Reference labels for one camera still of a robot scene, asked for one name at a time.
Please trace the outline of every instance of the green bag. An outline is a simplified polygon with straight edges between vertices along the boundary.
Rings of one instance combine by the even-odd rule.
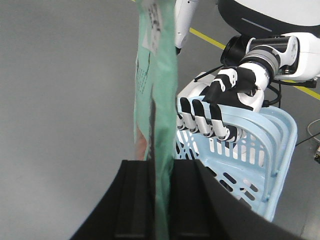
[[[134,110],[136,152],[139,159],[150,161],[155,236],[157,240],[167,240],[177,116],[175,1],[136,0],[136,3],[139,11]]]

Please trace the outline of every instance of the gray floor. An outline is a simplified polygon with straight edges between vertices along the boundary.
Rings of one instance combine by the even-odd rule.
[[[67,240],[120,161],[134,157],[136,6],[0,1],[0,23],[0,239]],[[214,1],[199,4],[192,27],[224,44],[237,34]],[[217,66],[221,53],[191,34],[179,57],[179,89]],[[284,87],[282,106],[299,140],[320,118],[320,101],[293,87]],[[274,220],[308,239],[320,239],[315,148],[312,140],[296,148]]]

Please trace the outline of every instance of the robotic arm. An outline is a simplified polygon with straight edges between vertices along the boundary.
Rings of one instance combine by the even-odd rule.
[[[309,40],[316,40],[320,46],[320,39],[314,39],[309,33],[303,35],[309,36]],[[244,132],[234,126],[224,125],[218,104],[258,112],[264,102],[264,91],[273,79],[286,78],[289,73],[291,78],[296,75],[303,80],[299,75],[300,56],[303,54],[300,46],[301,41],[295,34],[280,38],[252,38],[238,66],[224,67],[216,76],[207,74],[196,77],[182,90],[178,95],[181,112],[178,113],[177,128],[189,129],[190,132],[203,134],[207,138],[218,137],[221,141],[238,141]],[[319,73],[320,66],[311,76]],[[188,99],[195,96],[203,96],[202,101],[194,99],[189,102]],[[205,117],[204,102],[209,104],[210,121]]]
[[[186,41],[198,1],[176,1],[177,53]],[[272,1],[268,6],[279,9],[279,4],[282,3]],[[284,16],[282,11],[278,15],[285,18],[278,21],[277,13],[269,17],[268,12],[261,12],[258,8],[259,4],[253,0],[219,1],[218,9],[222,17],[242,36],[234,37],[227,44],[221,56],[224,68],[216,76],[201,74],[178,95],[181,106],[177,117],[179,130],[188,129],[207,138],[218,137],[221,141],[236,142],[244,133],[234,126],[224,125],[218,104],[258,112],[264,102],[264,91],[273,80],[307,81],[320,77],[320,39],[315,36],[320,36],[320,25],[291,24],[294,15],[293,18]],[[253,22],[253,18],[260,18],[261,21]],[[292,30],[292,33],[286,33],[286,30]],[[271,32],[277,36],[267,38]],[[188,99],[195,96],[202,96],[202,101],[194,99],[189,102]],[[203,104],[209,104],[210,120],[205,117]]]

